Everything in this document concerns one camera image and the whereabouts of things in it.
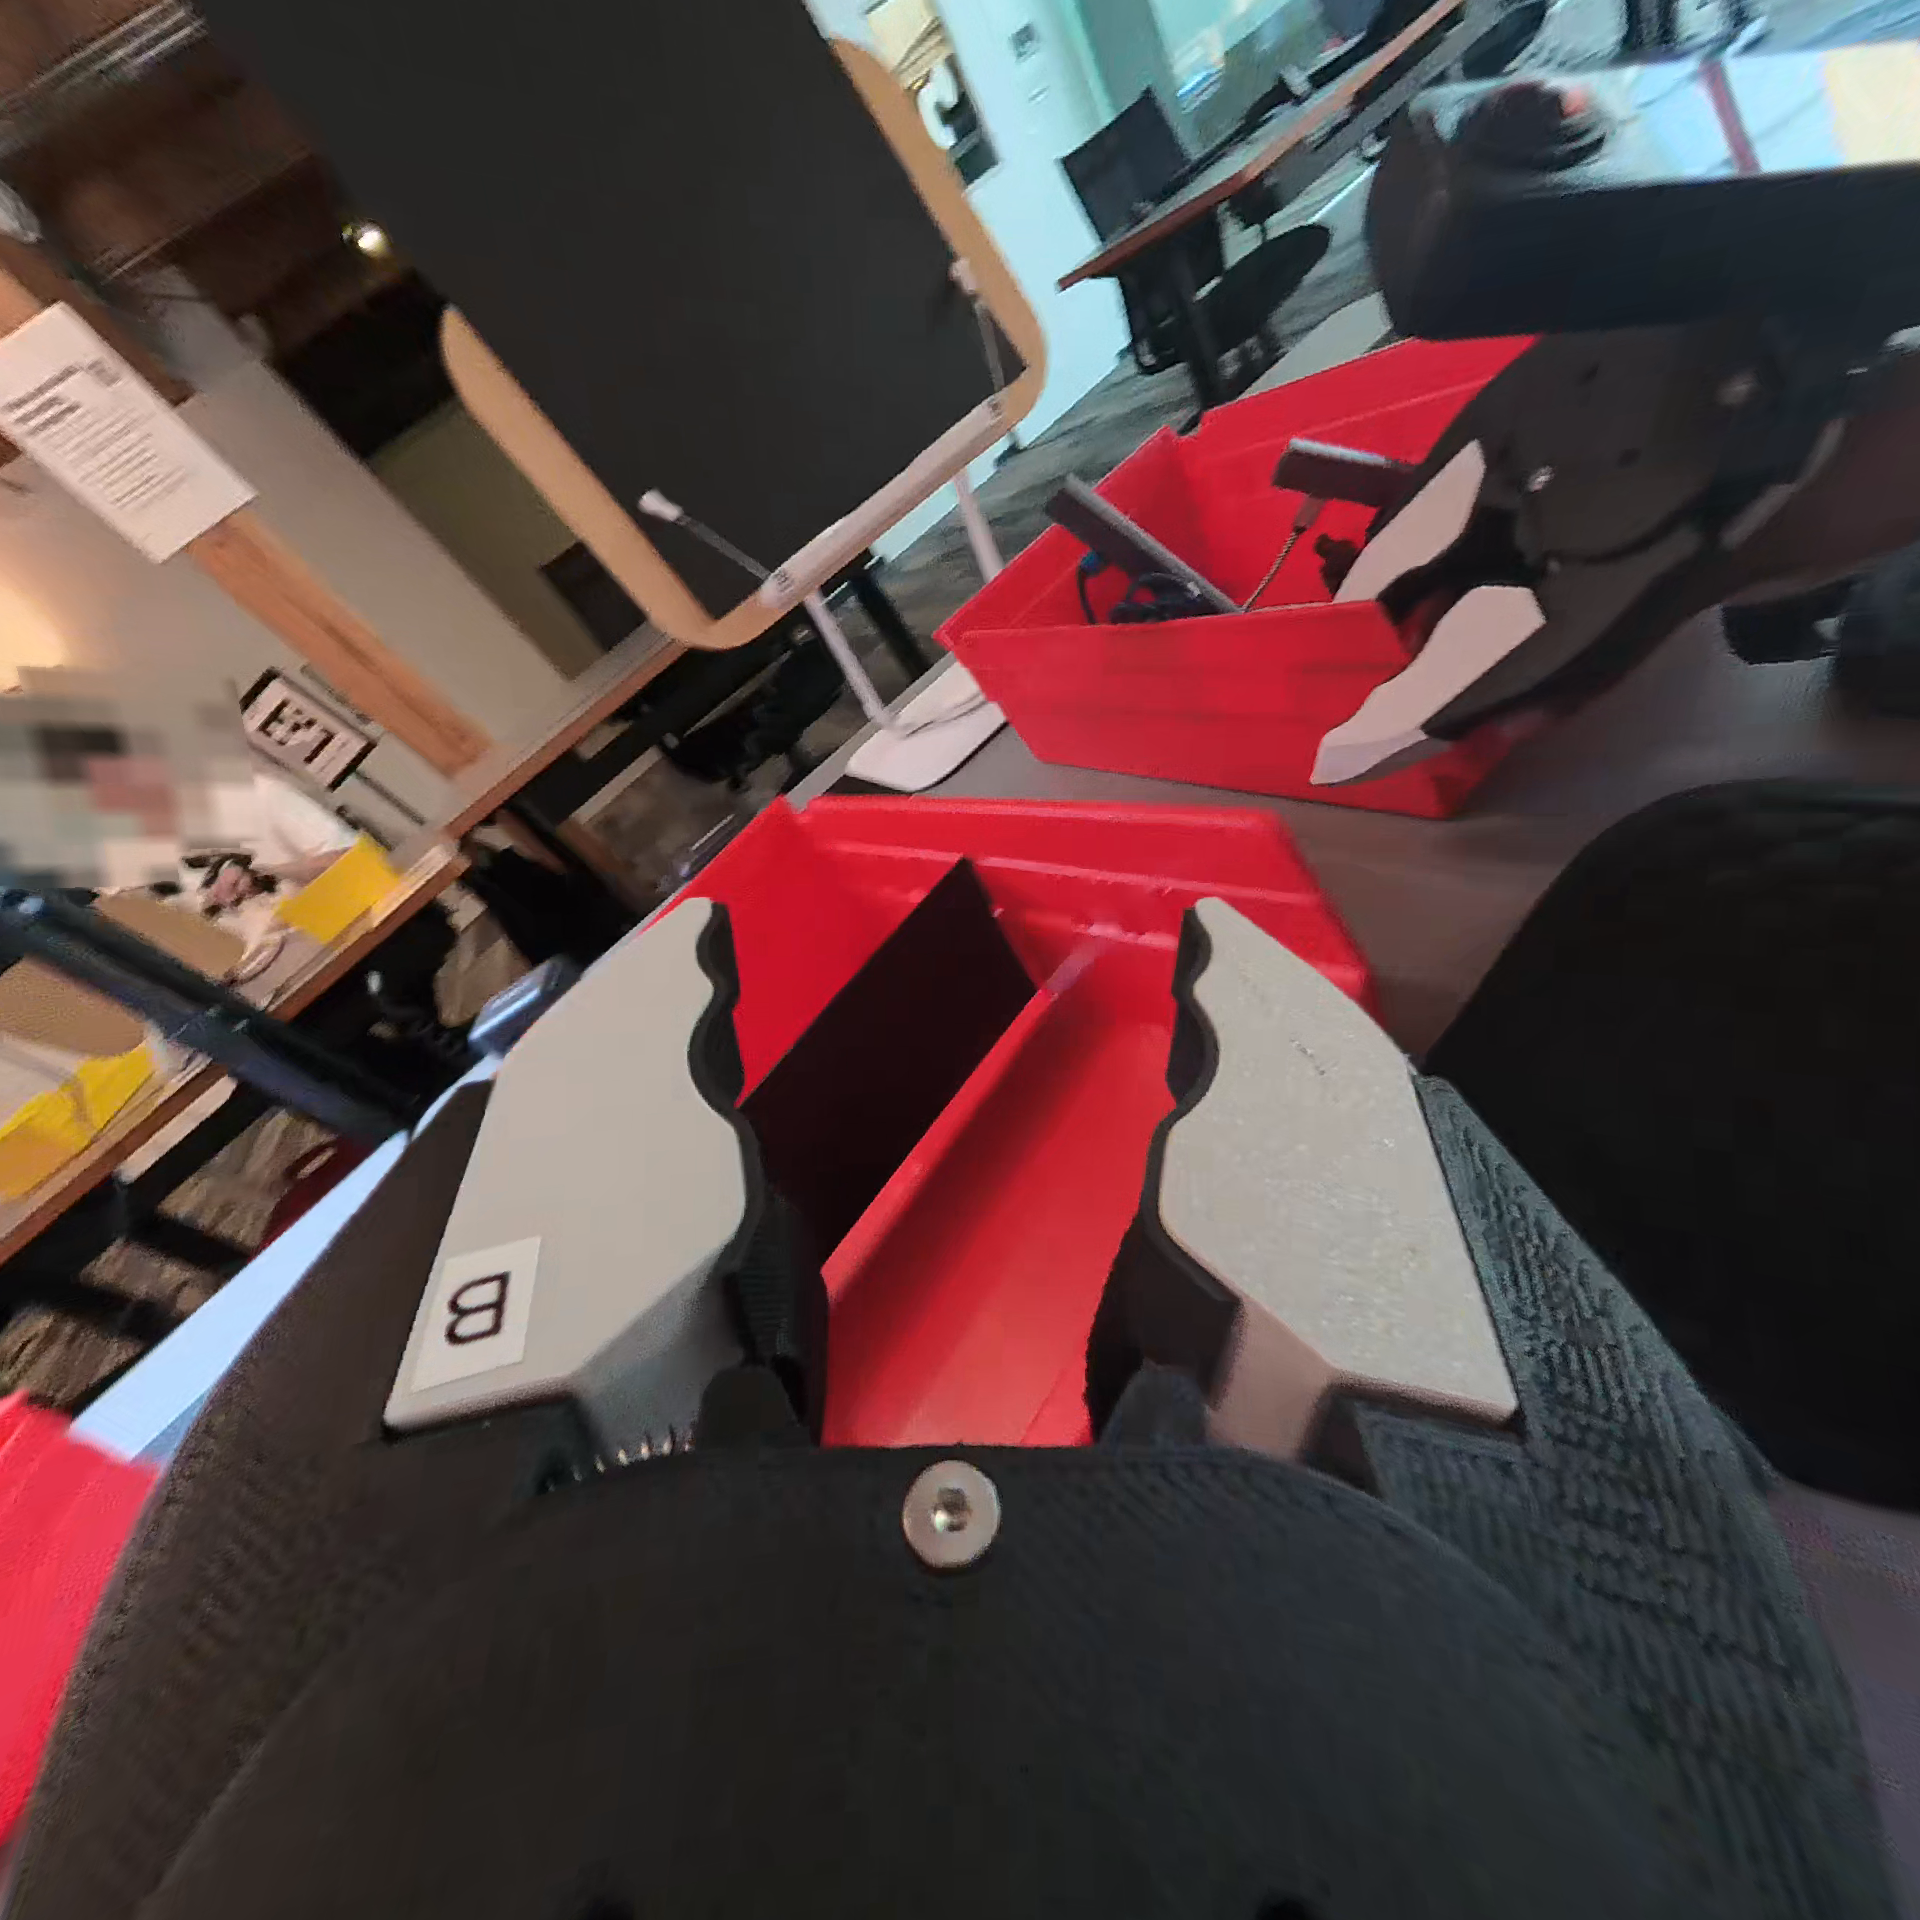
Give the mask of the white paper sign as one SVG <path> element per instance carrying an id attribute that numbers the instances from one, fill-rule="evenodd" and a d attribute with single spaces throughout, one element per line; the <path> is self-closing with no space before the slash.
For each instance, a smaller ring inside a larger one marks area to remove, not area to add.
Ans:
<path id="1" fill-rule="evenodd" d="M 253 502 L 253 486 L 63 304 L 3 336 L 3 435 L 149 564 Z"/>

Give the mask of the red plastic bin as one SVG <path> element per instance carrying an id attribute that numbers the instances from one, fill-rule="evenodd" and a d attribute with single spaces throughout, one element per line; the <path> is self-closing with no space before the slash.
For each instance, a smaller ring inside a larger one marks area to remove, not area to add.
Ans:
<path id="1" fill-rule="evenodd" d="M 1455 415 L 1532 336 L 1398 342 L 1159 428 L 1093 488 L 1242 605 L 1301 498 L 1271 486 L 1295 438 L 1422 462 Z M 1239 794 L 1445 821 L 1516 748 L 1509 718 L 1412 765 L 1313 786 L 1323 738 L 1413 655 L 1413 621 L 1336 605 L 1313 539 L 1362 539 L 1331 502 L 1252 612 L 1116 624 L 1126 578 L 1083 581 L 1085 546 L 1049 525 L 935 631 L 1038 759 Z"/>
<path id="2" fill-rule="evenodd" d="M 73 1435 L 25 1394 L 3 1401 L 3 1835 L 33 1789 L 66 1676 L 152 1501 L 158 1469 Z"/>
<path id="3" fill-rule="evenodd" d="M 968 856 L 1038 984 L 909 1151 L 829 1291 L 825 1444 L 1085 1444 L 1085 1336 L 1169 1114 L 1175 955 L 1221 896 L 1375 1006 L 1359 949 L 1262 809 L 771 804 L 683 891 L 728 912 L 743 1094 Z"/>

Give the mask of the black white marker tag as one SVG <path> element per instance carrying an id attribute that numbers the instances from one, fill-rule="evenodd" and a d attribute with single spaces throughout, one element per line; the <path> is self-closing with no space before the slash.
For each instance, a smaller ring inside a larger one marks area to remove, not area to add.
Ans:
<path id="1" fill-rule="evenodd" d="M 271 765 L 321 794 L 356 776 L 378 738 L 282 671 L 262 671 L 239 696 L 242 738 Z"/>

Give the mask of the yellow plastic bin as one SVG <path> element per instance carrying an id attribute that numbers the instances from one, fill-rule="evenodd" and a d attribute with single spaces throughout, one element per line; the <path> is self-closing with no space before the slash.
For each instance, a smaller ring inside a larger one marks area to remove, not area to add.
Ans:
<path id="1" fill-rule="evenodd" d="M 316 945 L 328 945 L 351 926 L 371 919 L 398 891 L 398 884 L 401 875 L 385 852 L 356 834 L 316 878 L 275 904 L 275 919 Z"/>
<path id="2" fill-rule="evenodd" d="M 16 1204 L 73 1164 L 158 1076 L 149 1042 L 72 1064 L 16 1061 L 33 1092 L 3 1092 L 3 1199 Z"/>

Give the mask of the grey usb hub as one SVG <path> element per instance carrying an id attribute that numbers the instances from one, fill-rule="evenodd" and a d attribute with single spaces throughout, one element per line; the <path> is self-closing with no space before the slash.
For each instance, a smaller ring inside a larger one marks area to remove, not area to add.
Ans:
<path id="1" fill-rule="evenodd" d="M 1065 478 L 1045 501 L 1045 515 L 1065 528 L 1098 564 L 1116 569 L 1166 618 L 1229 618 L 1242 612 L 1203 571 L 1148 535 L 1076 478 Z"/>

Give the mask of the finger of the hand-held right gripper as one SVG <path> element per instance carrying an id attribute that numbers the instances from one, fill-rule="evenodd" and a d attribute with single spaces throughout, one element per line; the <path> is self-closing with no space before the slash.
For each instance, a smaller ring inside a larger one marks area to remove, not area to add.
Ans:
<path id="1" fill-rule="evenodd" d="M 1439 615 L 1425 645 L 1318 746 L 1311 784 L 1343 786 L 1428 748 L 1428 719 L 1543 625 L 1525 585 L 1479 585 Z"/>
<path id="2" fill-rule="evenodd" d="M 1335 588 L 1336 605 L 1375 604 L 1389 618 L 1442 618 L 1459 596 L 1448 558 L 1473 519 L 1483 446 L 1459 446 L 1406 502 L 1368 531 Z"/>

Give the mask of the wooden post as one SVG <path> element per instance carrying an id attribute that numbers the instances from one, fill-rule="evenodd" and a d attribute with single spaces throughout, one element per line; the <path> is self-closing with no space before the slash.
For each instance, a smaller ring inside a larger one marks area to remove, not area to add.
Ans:
<path id="1" fill-rule="evenodd" d="M 123 342 L 85 311 L 79 286 L 51 268 L 31 242 L 3 236 L 3 335 L 11 335 L 49 305 L 73 308 L 111 348 L 116 348 L 173 405 L 165 384 L 152 376 L 152 356 Z M 281 539 L 253 502 L 179 555 L 189 558 L 231 604 L 262 624 L 285 648 L 309 661 L 345 701 L 362 709 L 403 746 L 415 748 L 438 775 L 451 776 L 475 765 L 491 738 L 448 696 L 429 685 L 375 628 L 351 612 Z"/>

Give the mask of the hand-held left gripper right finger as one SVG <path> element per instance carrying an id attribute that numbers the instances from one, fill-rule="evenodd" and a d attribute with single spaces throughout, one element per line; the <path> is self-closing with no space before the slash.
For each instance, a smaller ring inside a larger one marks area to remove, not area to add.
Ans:
<path id="1" fill-rule="evenodd" d="M 1286 1462 L 1359 1412 L 1506 1438 L 1513 1371 L 1406 1055 L 1221 896 L 1183 915 L 1169 1114 L 1085 1344 L 1099 1444 Z"/>

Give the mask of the wooden office desk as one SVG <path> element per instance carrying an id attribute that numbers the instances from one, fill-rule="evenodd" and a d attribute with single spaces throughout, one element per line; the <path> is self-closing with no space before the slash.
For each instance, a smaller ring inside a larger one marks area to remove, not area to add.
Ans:
<path id="1" fill-rule="evenodd" d="M 1269 322 L 1331 242 L 1321 222 L 1266 225 L 1495 19 L 1495 4 L 1378 4 L 1348 42 L 1282 68 L 1225 136 L 1189 155 L 1189 181 L 1166 199 L 1105 231 L 1085 218 L 1098 246 L 1058 289 L 1113 282 L 1138 368 L 1183 368 L 1201 411 L 1242 395 L 1278 356 Z"/>

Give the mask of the black bin divider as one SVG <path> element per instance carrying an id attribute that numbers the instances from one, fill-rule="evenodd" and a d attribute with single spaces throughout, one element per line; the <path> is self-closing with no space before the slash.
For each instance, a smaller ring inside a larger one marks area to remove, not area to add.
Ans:
<path id="1" fill-rule="evenodd" d="M 848 1239 L 1035 995 L 961 856 L 743 1094 L 762 1172 L 815 1256 Z"/>

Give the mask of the black wood-framed panel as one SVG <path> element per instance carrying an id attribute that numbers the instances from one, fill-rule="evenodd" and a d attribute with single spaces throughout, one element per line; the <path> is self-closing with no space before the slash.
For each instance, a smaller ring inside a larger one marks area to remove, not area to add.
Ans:
<path id="1" fill-rule="evenodd" d="M 671 644 L 759 636 L 1035 409 L 906 88 L 806 4 L 198 4 L 445 301 L 472 419 Z"/>

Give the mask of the dark usb adapter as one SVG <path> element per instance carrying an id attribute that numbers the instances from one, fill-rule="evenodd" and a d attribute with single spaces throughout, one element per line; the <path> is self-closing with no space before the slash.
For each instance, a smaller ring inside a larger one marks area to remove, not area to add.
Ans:
<path id="1" fill-rule="evenodd" d="M 1278 492 L 1321 502 L 1341 501 L 1375 515 L 1398 509 L 1418 479 L 1421 469 L 1413 462 L 1308 438 L 1292 438 L 1271 472 Z"/>

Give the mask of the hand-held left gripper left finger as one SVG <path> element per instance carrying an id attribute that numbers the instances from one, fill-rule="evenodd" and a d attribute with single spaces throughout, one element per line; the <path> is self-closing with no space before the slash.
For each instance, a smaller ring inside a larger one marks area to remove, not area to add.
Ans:
<path id="1" fill-rule="evenodd" d="M 746 1358 L 725 1274 L 762 1199 L 738 1001 L 725 906 L 683 896 L 508 1048 L 383 1409 L 391 1431 L 542 1402 L 589 1431 L 692 1431 L 709 1381 Z"/>

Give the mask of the black office chair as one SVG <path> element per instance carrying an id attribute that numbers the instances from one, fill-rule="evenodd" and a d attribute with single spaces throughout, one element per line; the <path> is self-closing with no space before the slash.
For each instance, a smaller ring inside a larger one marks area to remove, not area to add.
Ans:
<path id="1" fill-rule="evenodd" d="M 659 754 L 681 775 L 743 794 L 769 764 L 779 764 L 779 792 L 815 771 L 806 732 L 846 691 L 846 676 L 823 636 L 806 631 L 779 644 L 779 656 L 731 705 L 681 735 L 659 738 Z"/>

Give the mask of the person's right hand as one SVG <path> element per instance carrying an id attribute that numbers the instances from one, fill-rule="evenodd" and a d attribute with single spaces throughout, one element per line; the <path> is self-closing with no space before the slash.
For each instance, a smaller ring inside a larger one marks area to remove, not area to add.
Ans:
<path id="1" fill-rule="evenodd" d="M 1769 604 L 1916 544 L 1916 364 L 1845 425 L 1829 462 L 1725 565 L 1715 604 Z"/>

